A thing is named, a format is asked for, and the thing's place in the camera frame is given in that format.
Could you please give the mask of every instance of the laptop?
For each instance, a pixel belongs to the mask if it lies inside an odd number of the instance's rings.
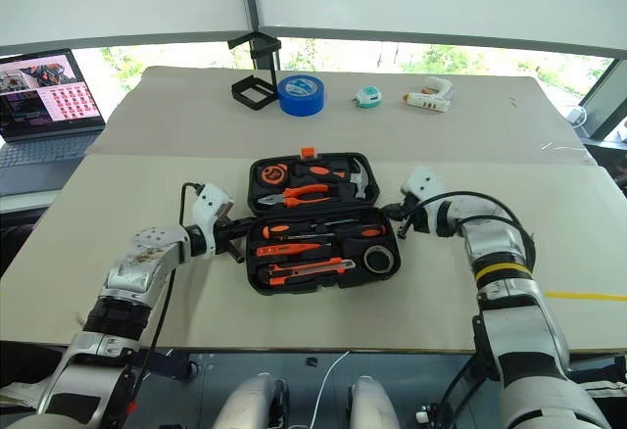
[[[0,196],[61,189],[104,128],[70,49],[0,59]]]

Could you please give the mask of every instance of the window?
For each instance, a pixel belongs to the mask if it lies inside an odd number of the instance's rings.
[[[72,52],[105,120],[139,83],[148,67],[253,68],[245,45],[229,50],[226,42],[103,47]]]
[[[603,57],[490,47],[280,39],[284,70],[532,76],[563,115],[579,104],[612,61]]]

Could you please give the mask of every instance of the laptop screen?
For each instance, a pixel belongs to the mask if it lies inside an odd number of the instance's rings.
[[[70,49],[0,59],[5,140],[104,125]]]

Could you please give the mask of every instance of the teal and white object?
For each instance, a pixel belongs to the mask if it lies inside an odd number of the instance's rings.
[[[291,116],[311,116],[324,107],[324,84],[314,76],[288,76],[278,83],[277,90],[281,109]]]
[[[366,86],[355,95],[353,102],[358,108],[374,108],[383,101],[383,94],[376,86]]]

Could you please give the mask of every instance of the blue tape roll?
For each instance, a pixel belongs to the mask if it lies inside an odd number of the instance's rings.
[[[311,116],[324,107],[324,84],[314,76],[295,74],[278,83],[278,102],[291,116]]]

